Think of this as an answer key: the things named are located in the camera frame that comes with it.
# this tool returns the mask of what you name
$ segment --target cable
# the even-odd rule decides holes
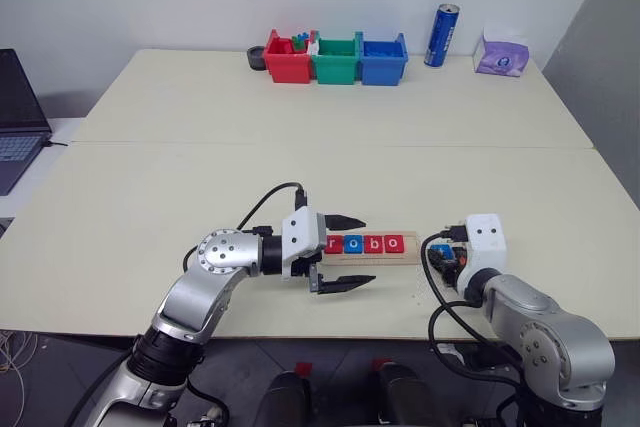
[[[505,422],[504,417],[502,417],[502,413],[504,412],[504,409],[509,407],[515,401],[516,401],[516,394],[513,394],[507,397],[506,399],[504,399],[502,402],[500,402],[498,407],[496,407],[496,418],[498,419],[498,422],[500,423],[501,427],[507,427],[507,423]]]
[[[271,189],[269,192],[264,194],[264,196],[258,201],[258,203],[253,207],[253,209],[251,209],[249,211],[249,213],[245,216],[244,219],[242,219],[242,221],[238,224],[238,227],[236,227],[236,228],[238,230],[242,230],[242,228],[245,226],[245,224],[247,222],[249,222],[249,219],[251,219],[251,217],[253,217],[253,214],[255,214],[258,211],[258,209],[260,207],[262,207],[262,204],[264,204],[267,201],[267,199],[269,199],[269,197],[271,197],[273,194],[275,194],[279,190],[286,189],[287,187],[295,187],[296,189],[298,189],[299,192],[303,192],[304,193],[304,189],[302,188],[302,184],[300,184],[298,182],[285,182],[283,184],[276,185],[273,189]]]
[[[424,270],[424,274],[427,277],[427,281],[429,282],[429,286],[431,287],[431,290],[433,291],[434,295],[438,299],[438,302],[440,302],[440,305],[453,318],[453,320],[455,320],[474,339],[484,344],[493,352],[495,352],[498,356],[503,358],[509,365],[511,365],[514,369],[516,369],[520,377],[522,377],[522,367],[520,366],[520,364],[515,359],[513,359],[513,357],[507,354],[504,350],[500,349],[499,347],[496,347],[486,337],[480,335],[478,332],[476,332],[473,329],[473,327],[471,327],[464,320],[462,320],[462,317],[460,317],[457,313],[453,311],[451,307],[447,305],[447,301],[444,299],[444,297],[440,293],[440,290],[438,289],[438,286],[436,285],[433,279],[433,276],[431,275],[431,270],[429,269],[429,260],[427,258],[427,247],[429,243],[431,243],[436,239],[444,237],[445,235],[447,235],[446,230],[443,230],[438,234],[430,235],[429,237],[424,239],[424,241],[422,242],[422,245],[420,246],[420,260],[422,261],[422,270]],[[477,305],[469,304],[468,302],[466,304],[468,304],[469,307],[478,307]]]
[[[63,147],[69,147],[69,144],[64,144],[64,143],[62,143],[62,142],[52,142],[52,141],[50,141],[50,140],[45,140],[45,141],[42,143],[42,146],[43,146],[43,147],[51,147],[52,145],[61,145],[61,146],[63,146]]]
[[[433,349],[433,353],[436,355],[438,360],[453,373],[458,374],[467,379],[480,380],[483,382],[497,382],[501,384],[510,385],[511,387],[514,387],[516,390],[520,389],[520,383],[516,382],[515,380],[509,379],[508,377],[498,376],[498,375],[487,375],[487,374],[480,374],[478,372],[473,372],[471,370],[468,370],[466,368],[460,367],[456,364],[449,362],[447,358],[444,356],[444,354],[440,352],[440,350],[438,349],[438,343],[435,338],[436,321],[438,320],[438,317],[443,312],[448,312],[448,310],[452,310],[452,307],[477,308],[476,306],[474,306],[473,304],[470,304],[469,302],[464,302],[459,300],[455,302],[446,303],[445,305],[441,305],[433,312],[433,314],[431,314],[431,317],[429,318],[429,326],[428,326],[429,344]]]
[[[182,270],[184,270],[185,272],[189,270],[189,257],[191,256],[191,254],[193,254],[196,251],[197,248],[198,246],[194,245],[191,249],[187,251],[186,254],[184,254],[184,257],[182,259]]]
[[[102,382],[104,382],[104,379],[106,379],[111,372],[113,372],[127,357],[129,357],[129,355],[131,355],[132,351],[133,351],[133,347],[129,347],[125,352],[120,354],[120,356],[118,356],[116,360],[114,360],[111,364],[109,364],[107,368],[104,369],[104,371],[102,371],[102,373],[98,377],[96,377],[96,380],[93,381],[93,383],[89,386],[89,388],[85,391],[85,393],[82,394],[82,397],[80,397],[80,400],[78,400],[76,405],[73,407],[73,410],[69,414],[67,421],[64,423],[64,427],[73,426],[73,423],[78,417],[78,414],[80,414],[80,412],[82,411],[82,408],[87,403],[87,401],[91,398],[91,396],[96,391],[96,389],[100,386],[100,384],[102,384]]]
[[[187,378],[187,389],[196,397],[200,397],[201,399],[204,399],[213,404],[216,404],[222,411],[222,414],[221,414],[222,420],[220,421],[220,425],[216,424],[216,427],[227,427],[227,425],[229,424],[229,419],[231,418],[231,414],[229,413],[229,407],[227,407],[227,404],[225,404],[221,399],[214,397],[213,395],[206,394],[201,390],[197,389],[191,383],[191,380],[189,378]]]
[[[273,189],[271,189],[269,192],[264,194],[264,196],[262,196],[262,198],[258,201],[258,203],[253,207],[253,209],[251,209],[249,213],[245,215],[244,219],[240,221],[236,229],[242,230],[242,228],[246,225],[246,223],[249,222],[251,217],[253,217],[253,215],[258,211],[260,207],[262,207],[262,204],[264,204],[269,199],[269,197],[271,197],[273,194],[275,194],[279,190],[286,189],[288,187],[295,187],[297,189],[296,190],[296,208],[298,208],[298,205],[306,205],[306,198],[304,197],[304,188],[302,187],[302,184],[299,182],[284,182],[283,184],[276,185]],[[182,270],[184,272],[189,270],[189,257],[191,257],[191,254],[193,254],[197,248],[198,248],[197,245],[193,246],[191,249],[187,251],[187,253],[182,258]]]
[[[13,367],[13,370],[15,370],[16,375],[18,376],[18,380],[20,381],[20,392],[22,394],[21,400],[20,400],[20,410],[18,411],[18,417],[16,417],[16,420],[13,422],[13,426],[12,426],[12,427],[16,427],[20,423],[20,420],[22,419],[22,414],[24,413],[24,404],[25,404],[24,379],[22,378],[20,369],[16,367],[16,365],[13,363],[12,360],[9,360],[9,365]]]
[[[0,374],[7,374],[10,371],[15,371],[18,376],[18,381],[20,382],[20,410],[18,411],[18,415],[16,420],[12,424],[13,427],[16,427],[20,420],[22,419],[22,415],[24,414],[24,407],[26,403],[26,394],[25,394],[25,384],[24,378],[22,377],[21,368],[25,367],[38,349],[38,334],[29,333],[28,335],[25,332],[20,332],[22,334],[22,344],[19,348],[12,348],[11,340],[16,336],[13,331],[0,331],[0,353],[5,357],[6,362],[0,365]],[[31,343],[31,339],[33,339],[33,350],[31,354],[24,360],[22,363],[18,362],[18,358],[22,355],[23,352],[27,351],[28,345]]]

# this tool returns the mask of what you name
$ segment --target energy drink can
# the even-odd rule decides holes
[[[440,4],[436,12],[436,20],[433,22],[431,40],[427,48],[424,63],[430,67],[440,67],[449,49],[449,42],[453,36],[453,29],[458,20],[460,7],[453,4]]]

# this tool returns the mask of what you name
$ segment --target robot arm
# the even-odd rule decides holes
[[[575,421],[547,425],[599,425],[615,365],[604,333],[506,273],[506,242],[497,215],[472,215],[460,227],[445,231],[458,241],[455,259],[445,259],[436,248],[429,251],[431,263],[465,300],[482,305],[498,338],[519,354],[526,387],[543,415],[553,411]]]
[[[227,310],[233,289],[244,278],[261,273],[307,276],[310,290],[317,293],[344,292],[373,280],[359,275],[325,282],[315,265],[326,246],[327,227],[347,230],[363,225],[349,217],[319,214],[305,205],[282,221],[282,236],[272,235],[270,227],[222,229],[207,235],[196,247],[192,265],[162,301],[151,327],[117,369],[86,425],[147,425],[143,418],[149,425],[169,425],[169,410],[202,360],[203,346]]]

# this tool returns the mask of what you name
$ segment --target purple tissue box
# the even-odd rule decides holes
[[[508,77],[520,77],[528,61],[529,49],[526,45],[487,40],[484,36],[473,55],[476,72]]]

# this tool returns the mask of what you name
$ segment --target laptop keyboard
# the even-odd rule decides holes
[[[0,137],[0,162],[23,161],[39,141],[39,136]]]

